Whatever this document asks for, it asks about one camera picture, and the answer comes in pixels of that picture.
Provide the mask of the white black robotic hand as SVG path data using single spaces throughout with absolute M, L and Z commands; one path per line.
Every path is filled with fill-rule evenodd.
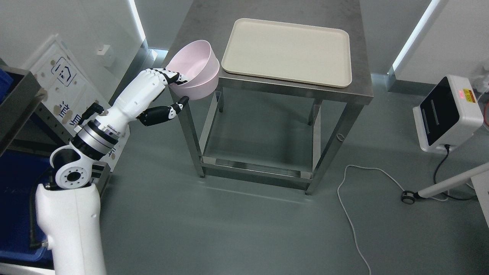
M 166 86 L 183 85 L 190 78 L 165 68 L 147 68 L 141 71 L 134 80 L 121 92 L 105 116 L 97 120 L 102 126 L 110 126 L 117 131 L 126 128 L 129 122 L 141 117 L 142 124 L 152 126 L 174 119 L 188 102 L 184 96 L 180 101 L 148 110 L 152 101 L 164 91 Z

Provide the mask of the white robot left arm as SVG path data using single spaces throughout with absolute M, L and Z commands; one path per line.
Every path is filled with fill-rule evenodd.
M 92 167 L 126 133 L 140 111 L 113 105 L 84 126 L 50 157 L 50 186 L 35 191 L 38 226 L 46 236 L 56 275 L 105 275 L 100 233 L 100 195 Z

